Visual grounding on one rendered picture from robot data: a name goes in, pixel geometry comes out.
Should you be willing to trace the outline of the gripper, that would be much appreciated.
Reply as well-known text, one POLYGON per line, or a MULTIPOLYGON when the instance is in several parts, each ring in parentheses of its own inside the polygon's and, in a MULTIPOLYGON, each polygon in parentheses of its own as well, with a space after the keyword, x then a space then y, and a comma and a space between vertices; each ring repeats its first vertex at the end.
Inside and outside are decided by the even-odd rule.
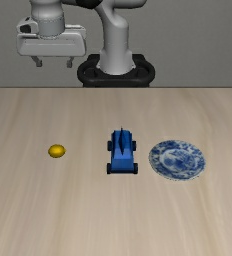
POLYGON ((86 29, 81 25, 66 24, 64 30, 58 33, 62 26, 62 22, 59 25, 51 22, 41 26, 46 30, 46 35, 41 35, 39 23, 31 17, 25 17, 16 27, 18 53, 31 56, 36 67, 42 67, 42 60, 38 57, 69 57, 66 66, 72 68, 74 58, 86 54, 86 29))

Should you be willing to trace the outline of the yellow lemon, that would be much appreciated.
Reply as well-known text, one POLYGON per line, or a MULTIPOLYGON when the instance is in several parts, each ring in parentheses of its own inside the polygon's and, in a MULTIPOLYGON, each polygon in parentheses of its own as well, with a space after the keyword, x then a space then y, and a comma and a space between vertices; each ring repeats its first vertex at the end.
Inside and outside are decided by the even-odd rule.
POLYGON ((60 158, 66 153, 66 149, 64 146, 60 144, 54 144, 48 149, 48 154, 52 158, 60 158))

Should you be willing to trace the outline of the blue and white plate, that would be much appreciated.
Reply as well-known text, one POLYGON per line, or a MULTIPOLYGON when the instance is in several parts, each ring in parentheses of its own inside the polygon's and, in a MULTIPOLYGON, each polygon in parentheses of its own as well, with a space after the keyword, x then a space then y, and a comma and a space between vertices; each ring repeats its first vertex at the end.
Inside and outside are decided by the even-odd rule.
POLYGON ((181 140, 167 140, 156 144, 150 150, 148 159, 157 174, 174 181, 193 180, 206 167, 202 151, 181 140))

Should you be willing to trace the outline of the blue toy car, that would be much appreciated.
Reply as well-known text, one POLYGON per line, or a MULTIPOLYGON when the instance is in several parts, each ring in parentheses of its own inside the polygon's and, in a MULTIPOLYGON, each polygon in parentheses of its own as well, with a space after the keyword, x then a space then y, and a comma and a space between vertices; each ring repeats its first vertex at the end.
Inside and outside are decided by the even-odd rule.
POLYGON ((111 153, 107 164, 108 174, 137 174, 138 164, 134 162, 136 142, 129 130, 114 130, 107 142, 107 150, 111 153))

